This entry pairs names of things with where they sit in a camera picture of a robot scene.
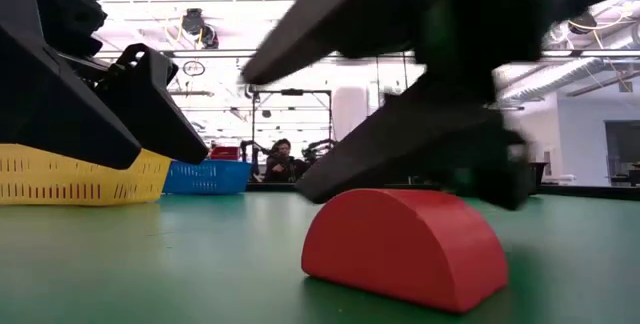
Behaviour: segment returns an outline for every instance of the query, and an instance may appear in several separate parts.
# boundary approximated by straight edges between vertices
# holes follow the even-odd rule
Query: yellow plastic basket
[[[108,206],[157,200],[171,159],[142,150],[127,170],[0,144],[0,205]]]

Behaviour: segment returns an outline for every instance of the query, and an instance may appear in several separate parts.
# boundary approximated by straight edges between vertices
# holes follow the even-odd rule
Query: white wall
[[[606,120],[640,120],[637,104],[619,100],[558,101],[564,174],[575,185],[608,186]]]

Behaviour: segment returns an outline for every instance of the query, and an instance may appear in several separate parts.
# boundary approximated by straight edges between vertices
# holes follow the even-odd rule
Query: air duct
[[[606,49],[640,49],[640,22],[617,31],[602,40]],[[599,45],[591,45],[583,50],[599,50]],[[544,68],[502,90],[498,102],[525,102],[542,97],[565,85],[600,73],[607,69],[602,58],[581,58],[569,63]]]

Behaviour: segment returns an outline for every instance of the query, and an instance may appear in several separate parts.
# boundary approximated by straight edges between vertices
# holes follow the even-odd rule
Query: ceiling
[[[252,55],[264,36],[274,27],[294,0],[104,0],[103,10],[109,14],[105,25],[96,33],[104,43],[99,56],[114,58],[118,52],[131,43],[142,42],[161,51],[191,51],[176,58],[176,63],[186,68],[181,71],[169,89],[182,92],[176,95],[176,103],[183,107],[185,114],[195,122],[207,126],[202,131],[204,137],[245,137],[250,125],[231,114],[225,108],[236,107],[240,112],[251,103],[242,95],[238,85],[239,70]],[[597,17],[598,35],[602,38],[640,18],[638,0],[609,0],[595,5],[591,13]],[[220,38],[220,50],[200,54],[197,58],[187,58],[198,49],[197,38],[180,33],[180,18],[188,8],[201,8],[207,23],[213,26]],[[496,25],[494,33],[500,35],[501,25]],[[596,43],[593,35],[575,35],[566,29],[566,23],[553,28],[547,38],[549,49],[584,48]],[[350,84],[369,86],[377,93],[383,90],[402,90],[417,78],[422,67],[413,65],[411,58],[402,55],[389,56],[373,61],[344,65],[336,58],[327,58],[310,68],[306,68],[281,80],[276,88],[300,87],[307,89],[332,89]],[[204,68],[199,76],[189,74],[188,66]],[[510,85],[538,68],[536,64],[507,65],[496,70],[496,77],[502,85]],[[595,76],[598,81],[606,81],[615,72],[603,72]],[[587,78],[561,90],[561,95],[593,85],[594,78]],[[591,91],[576,97],[576,100],[627,100],[636,94],[616,92],[617,86]],[[378,98],[371,96],[371,106],[376,107]],[[295,106],[300,110],[288,110],[293,99],[273,98],[264,105],[271,106],[271,116],[261,117],[258,126],[264,141],[274,141],[288,136],[302,145],[303,141],[326,138],[324,114],[328,103],[319,103],[317,98],[305,96],[297,98]],[[317,132],[317,138],[310,138]]]

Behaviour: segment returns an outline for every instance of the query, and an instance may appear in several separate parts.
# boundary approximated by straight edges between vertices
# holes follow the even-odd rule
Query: metal frame
[[[255,49],[203,49],[203,50],[163,50],[162,53],[170,58],[250,58],[255,54]],[[102,51],[96,54],[96,58],[100,59],[117,59],[121,51]],[[543,51],[540,61],[571,61],[580,58],[603,58],[603,59],[629,59],[634,58],[640,60],[640,50],[619,50],[619,49],[602,49],[602,50],[545,50]],[[340,55],[332,54],[327,58],[339,58]],[[396,59],[412,59],[412,53],[391,53],[380,55],[378,60],[383,58]]]
[[[331,96],[331,90],[299,90],[299,89],[283,89],[283,90],[250,90],[251,93],[251,140],[255,141],[256,139],[256,110],[260,109],[260,106],[264,104],[270,96],[274,94],[284,95],[284,96],[302,96],[305,94],[311,94],[317,98],[317,94],[324,94],[329,97],[329,105],[328,107],[322,103],[320,99],[318,102],[322,104],[322,106],[327,107],[329,111],[329,135],[328,139],[333,139],[333,98]],[[257,99],[260,94],[267,94],[267,97],[264,98],[260,105],[257,104]]]

